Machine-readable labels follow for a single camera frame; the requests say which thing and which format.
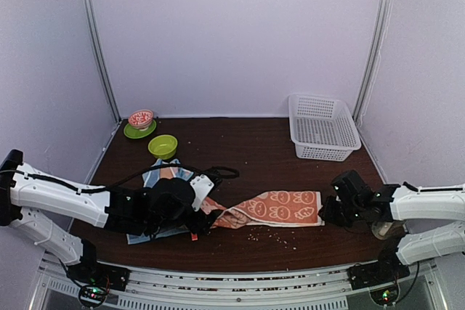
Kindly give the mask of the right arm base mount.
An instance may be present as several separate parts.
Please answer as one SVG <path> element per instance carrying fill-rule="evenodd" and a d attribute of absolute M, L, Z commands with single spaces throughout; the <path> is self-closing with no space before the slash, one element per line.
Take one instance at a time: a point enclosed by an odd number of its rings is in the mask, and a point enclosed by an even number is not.
<path fill-rule="evenodd" d="M 396 248 L 384 248 L 376 261 L 348 268 L 351 288 L 369 288 L 375 304 L 394 306 L 401 298 L 399 281 L 410 275 L 409 267 L 400 262 L 396 252 Z"/>

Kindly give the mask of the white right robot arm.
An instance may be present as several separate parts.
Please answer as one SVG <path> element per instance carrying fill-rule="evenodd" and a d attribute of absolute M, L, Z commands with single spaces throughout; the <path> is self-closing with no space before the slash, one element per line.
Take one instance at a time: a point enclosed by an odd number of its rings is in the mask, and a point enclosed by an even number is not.
<path fill-rule="evenodd" d="M 351 227 L 356 221 L 395 224 L 411 219 L 445 220 L 450 223 L 398 240 L 393 254 L 385 255 L 372 268 L 379 282 L 389 281 L 400 264 L 464 252 L 464 185 L 413 187 L 408 183 L 385 184 L 373 191 L 364 183 L 335 181 L 335 196 L 326 198 L 319 217 L 329 224 Z"/>

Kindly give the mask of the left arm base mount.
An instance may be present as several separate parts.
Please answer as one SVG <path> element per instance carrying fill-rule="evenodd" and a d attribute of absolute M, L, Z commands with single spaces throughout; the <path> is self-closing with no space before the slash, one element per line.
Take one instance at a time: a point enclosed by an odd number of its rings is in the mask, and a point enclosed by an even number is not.
<path fill-rule="evenodd" d="M 78 286 L 78 300 L 85 309 L 104 304 L 111 290 L 125 291 L 130 271 L 127 268 L 97 261 L 97 250 L 88 240 L 82 240 L 78 263 L 62 264 L 65 274 Z"/>

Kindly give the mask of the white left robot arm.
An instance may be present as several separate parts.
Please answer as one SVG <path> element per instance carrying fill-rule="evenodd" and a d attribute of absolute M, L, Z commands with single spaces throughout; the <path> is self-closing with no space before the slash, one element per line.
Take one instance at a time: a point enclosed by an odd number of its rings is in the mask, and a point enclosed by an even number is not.
<path fill-rule="evenodd" d="M 205 234 L 221 213 L 201 209 L 216 178 L 200 172 L 188 180 L 159 179 L 154 187 L 140 189 L 121 183 L 88 186 L 44 174 L 25 163 L 21 151 L 11 150 L 1 163 L 1 225 L 22 231 L 64 265 L 75 266 L 89 284 L 97 284 L 105 273 L 93 244 L 65 232 L 45 211 L 122 234 L 155 237 L 172 227 Z"/>

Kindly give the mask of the blue patchwork towel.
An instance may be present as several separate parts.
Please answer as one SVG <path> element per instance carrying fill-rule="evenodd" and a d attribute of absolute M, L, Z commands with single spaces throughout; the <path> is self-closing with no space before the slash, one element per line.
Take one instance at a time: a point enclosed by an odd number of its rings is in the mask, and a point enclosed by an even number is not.
<path fill-rule="evenodd" d="M 144 185 L 146 187 L 154 187 L 160 179 L 173 179 L 179 178 L 189 180 L 193 175 L 192 171 L 186 170 L 179 167 L 161 168 L 156 170 L 148 171 L 142 175 Z M 158 230 L 155 235 L 134 235 L 127 234 L 126 240 L 129 245 L 138 245 L 153 240 L 171 237 L 178 234 L 188 233 L 188 229 L 185 226 L 181 227 L 162 227 Z"/>

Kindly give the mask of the orange bunny pattern towel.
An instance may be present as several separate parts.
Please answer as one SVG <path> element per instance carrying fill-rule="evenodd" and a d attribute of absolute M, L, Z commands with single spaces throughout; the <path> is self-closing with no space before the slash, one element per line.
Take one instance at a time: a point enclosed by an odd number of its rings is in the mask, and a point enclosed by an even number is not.
<path fill-rule="evenodd" d="M 202 202 L 204 213 L 219 210 L 214 227 L 240 229 L 245 226 L 280 228 L 318 227 L 324 225 L 318 211 L 321 196 L 315 191 L 269 191 L 226 208 L 210 197 Z"/>

